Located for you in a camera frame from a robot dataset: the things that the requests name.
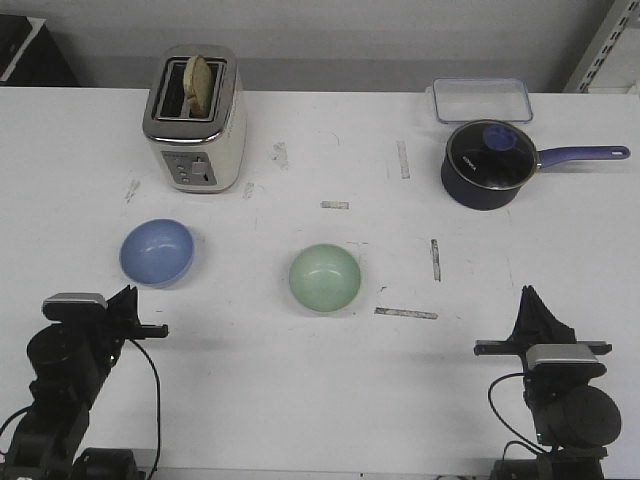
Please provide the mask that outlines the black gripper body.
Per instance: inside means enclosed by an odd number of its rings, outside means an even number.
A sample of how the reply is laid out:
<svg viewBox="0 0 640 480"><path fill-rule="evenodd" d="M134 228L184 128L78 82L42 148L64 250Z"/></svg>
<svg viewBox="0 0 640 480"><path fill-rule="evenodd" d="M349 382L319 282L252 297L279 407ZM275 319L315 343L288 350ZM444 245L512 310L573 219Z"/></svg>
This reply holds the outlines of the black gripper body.
<svg viewBox="0 0 640 480"><path fill-rule="evenodd" d="M103 385L120 358L126 340L166 338L168 326L141 324L137 309L110 310L108 306L89 306L89 345Z"/></svg>
<svg viewBox="0 0 640 480"><path fill-rule="evenodd" d="M566 374L549 375L545 372L528 371L524 365L525 353L532 346L534 345L521 346L509 341L477 340L474 346L474 354L476 356L517 356L521 361L524 374L525 403L532 412L540 411L543 407L551 405L578 387L587 386L594 379L576 378Z"/></svg>

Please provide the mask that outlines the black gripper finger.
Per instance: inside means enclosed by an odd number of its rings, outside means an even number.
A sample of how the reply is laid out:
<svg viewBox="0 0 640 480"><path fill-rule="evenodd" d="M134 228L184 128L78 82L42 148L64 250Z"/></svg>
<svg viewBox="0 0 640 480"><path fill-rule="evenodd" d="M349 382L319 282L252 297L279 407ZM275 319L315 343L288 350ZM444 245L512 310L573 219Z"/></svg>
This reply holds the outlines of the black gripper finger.
<svg viewBox="0 0 640 480"><path fill-rule="evenodd" d="M138 315L138 288L130 288L130 322L134 326L140 326L141 322Z"/></svg>
<svg viewBox="0 0 640 480"><path fill-rule="evenodd" d="M544 304L533 286L530 287L531 323L538 343L575 344L575 330L560 322Z"/></svg>
<svg viewBox="0 0 640 480"><path fill-rule="evenodd" d="M525 345L531 342L531 339L534 336L534 330L532 327L530 303L531 286L526 285L522 288L520 303L513 330L507 338L509 342L519 345Z"/></svg>
<svg viewBox="0 0 640 480"><path fill-rule="evenodd" d="M134 320L134 288L124 287L107 301L106 322L110 325L132 325Z"/></svg>

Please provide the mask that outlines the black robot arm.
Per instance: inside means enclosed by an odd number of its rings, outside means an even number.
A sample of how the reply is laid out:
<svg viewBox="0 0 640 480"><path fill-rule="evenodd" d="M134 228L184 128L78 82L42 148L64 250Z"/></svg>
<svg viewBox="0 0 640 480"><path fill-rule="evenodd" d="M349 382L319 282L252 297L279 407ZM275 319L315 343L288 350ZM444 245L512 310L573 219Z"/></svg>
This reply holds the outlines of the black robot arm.
<svg viewBox="0 0 640 480"><path fill-rule="evenodd" d="M607 368L600 358L611 352L605 341L580 341L573 328L560 322L531 285L523 287L510 336L503 341L479 340L477 356L513 355L521 362L516 377L523 382L523 400L536 433L534 440L516 433L530 459L494 462L493 479L601 479L601 461L622 429L614 400L591 380Z"/></svg>
<svg viewBox="0 0 640 480"><path fill-rule="evenodd" d="M166 325L144 325L138 290L126 286L111 298L58 293L41 307L50 324L29 341L35 372L30 405L8 417L17 424L3 452L4 479L151 479L159 464L141 470L130 449L79 448L90 411L127 342L168 335Z"/></svg>

